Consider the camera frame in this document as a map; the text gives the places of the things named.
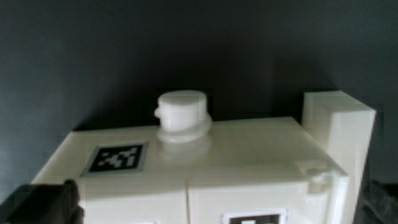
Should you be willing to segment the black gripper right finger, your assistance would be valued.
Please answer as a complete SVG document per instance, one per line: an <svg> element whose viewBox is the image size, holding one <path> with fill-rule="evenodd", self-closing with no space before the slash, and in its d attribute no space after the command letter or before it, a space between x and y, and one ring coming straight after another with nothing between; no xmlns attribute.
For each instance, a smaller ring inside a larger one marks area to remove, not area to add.
<svg viewBox="0 0 398 224"><path fill-rule="evenodd" d="M353 224L398 224L398 183L366 181Z"/></svg>

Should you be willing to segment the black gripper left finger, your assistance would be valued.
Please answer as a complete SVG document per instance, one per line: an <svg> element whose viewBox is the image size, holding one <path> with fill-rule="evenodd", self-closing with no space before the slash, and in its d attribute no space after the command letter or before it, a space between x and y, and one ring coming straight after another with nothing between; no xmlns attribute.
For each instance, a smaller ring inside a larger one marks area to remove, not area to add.
<svg viewBox="0 0 398 224"><path fill-rule="evenodd" d="M0 203L0 224L83 224L76 182L24 184Z"/></svg>

